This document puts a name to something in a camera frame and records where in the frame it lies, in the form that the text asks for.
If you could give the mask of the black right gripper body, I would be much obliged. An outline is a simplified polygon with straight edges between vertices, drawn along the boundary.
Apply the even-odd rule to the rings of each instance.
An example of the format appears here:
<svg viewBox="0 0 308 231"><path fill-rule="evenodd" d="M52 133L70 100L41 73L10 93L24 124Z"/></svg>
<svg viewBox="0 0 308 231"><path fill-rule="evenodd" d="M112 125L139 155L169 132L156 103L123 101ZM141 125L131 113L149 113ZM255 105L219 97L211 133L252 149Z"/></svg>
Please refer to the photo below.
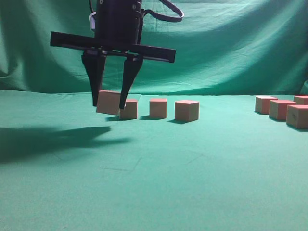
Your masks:
<svg viewBox="0 0 308 231"><path fill-rule="evenodd" d="M51 32L54 47L97 52L100 55L136 57L173 63L174 49L141 45L145 15L167 22L176 18L152 10L144 10L140 0L99 0L96 8L96 27L93 37Z"/></svg>

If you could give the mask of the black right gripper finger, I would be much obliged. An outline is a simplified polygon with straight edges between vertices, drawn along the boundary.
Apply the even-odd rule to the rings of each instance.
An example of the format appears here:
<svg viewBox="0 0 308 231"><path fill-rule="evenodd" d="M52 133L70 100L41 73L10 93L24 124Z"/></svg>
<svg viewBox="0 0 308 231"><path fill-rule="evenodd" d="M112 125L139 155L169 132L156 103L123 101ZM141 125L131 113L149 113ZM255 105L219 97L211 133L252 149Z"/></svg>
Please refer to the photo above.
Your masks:
<svg viewBox="0 0 308 231"><path fill-rule="evenodd" d="M124 61L122 90L119 102L119 108L124 109L129 90L139 73L143 64L143 57L136 56L127 58Z"/></svg>
<svg viewBox="0 0 308 231"><path fill-rule="evenodd" d="M99 91L102 89L103 71L106 57L97 52L83 52L81 55L82 63L88 75L92 92L92 105L97 106Z"/></svg>

